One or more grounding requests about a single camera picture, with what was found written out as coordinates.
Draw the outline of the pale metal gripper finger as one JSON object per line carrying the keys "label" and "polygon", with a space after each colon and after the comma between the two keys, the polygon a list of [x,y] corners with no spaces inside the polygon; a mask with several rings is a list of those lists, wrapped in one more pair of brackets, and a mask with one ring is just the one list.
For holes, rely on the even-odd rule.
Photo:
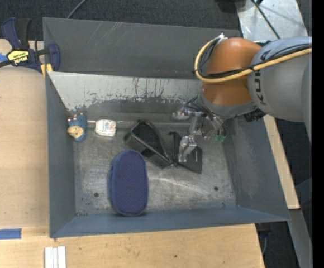
{"label": "pale metal gripper finger", "polygon": [[172,121],[186,121],[189,119],[188,110],[186,108],[180,108],[171,114]]}
{"label": "pale metal gripper finger", "polygon": [[197,148],[197,144],[194,137],[190,137],[190,136],[182,137],[179,142],[178,161],[186,162],[187,156],[196,148]]}

